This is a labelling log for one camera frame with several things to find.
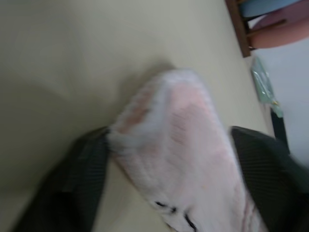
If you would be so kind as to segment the pale pink towel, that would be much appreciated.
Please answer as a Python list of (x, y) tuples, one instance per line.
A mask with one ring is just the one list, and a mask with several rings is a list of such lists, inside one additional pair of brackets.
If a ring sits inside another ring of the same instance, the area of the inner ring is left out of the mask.
[(110, 127), (108, 142), (175, 232), (268, 232), (195, 72), (170, 70), (146, 83)]

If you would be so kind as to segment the clear green plastic packet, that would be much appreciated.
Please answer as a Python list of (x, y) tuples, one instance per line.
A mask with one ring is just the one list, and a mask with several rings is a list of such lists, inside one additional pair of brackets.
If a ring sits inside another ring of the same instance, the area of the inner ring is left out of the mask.
[(261, 59), (254, 57), (251, 64), (251, 74), (255, 83), (255, 89), (259, 101), (268, 105), (277, 117), (283, 118), (283, 111), (275, 97), (268, 72), (264, 68)]

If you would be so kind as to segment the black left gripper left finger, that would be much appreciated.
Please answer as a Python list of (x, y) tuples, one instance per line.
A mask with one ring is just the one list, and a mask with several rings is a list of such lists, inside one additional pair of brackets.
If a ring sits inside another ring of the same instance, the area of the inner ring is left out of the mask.
[(110, 156), (107, 127), (78, 138), (43, 179), (14, 232), (92, 232)]

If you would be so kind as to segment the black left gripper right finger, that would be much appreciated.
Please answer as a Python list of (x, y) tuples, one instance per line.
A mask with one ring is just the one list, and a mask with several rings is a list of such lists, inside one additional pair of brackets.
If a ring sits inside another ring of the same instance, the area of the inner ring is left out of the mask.
[(269, 232), (309, 232), (309, 170), (285, 145), (233, 126), (231, 136), (245, 184)]

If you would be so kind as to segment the black table leg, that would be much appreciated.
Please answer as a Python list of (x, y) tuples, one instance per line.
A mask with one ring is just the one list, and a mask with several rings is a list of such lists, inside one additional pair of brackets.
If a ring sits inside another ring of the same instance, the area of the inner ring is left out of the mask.
[(286, 128), (283, 117), (278, 117), (273, 109), (270, 110), (270, 115), (275, 138), (280, 143), (280, 145), (284, 147), (286, 153), (290, 155), (291, 152), (288, 145)]

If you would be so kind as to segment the brown wooden rack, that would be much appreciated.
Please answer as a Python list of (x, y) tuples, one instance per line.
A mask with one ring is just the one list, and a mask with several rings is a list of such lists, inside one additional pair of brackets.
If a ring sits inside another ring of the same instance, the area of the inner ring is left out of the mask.
[(225, 0), (225, 4), (228, 9), (230, 19), (232, 21), (234, 31), (236, 33), (236, 37), (239, 43), (239, 47), (244, 58), (249, 57), (251, 55), (251, 51), (256, 49), (251, 46), (250, 42), (250, 39), (254, 35), (280, 27), (287, 23), (286, 19), (282, 19), (259, 29), (250, 29), (248, 22), (260, 17), (260, 15), (253, 17), (243, 17), (240, 13), (239, 6), (241, 3), (244, 3), (246, 1), (247, 0)]

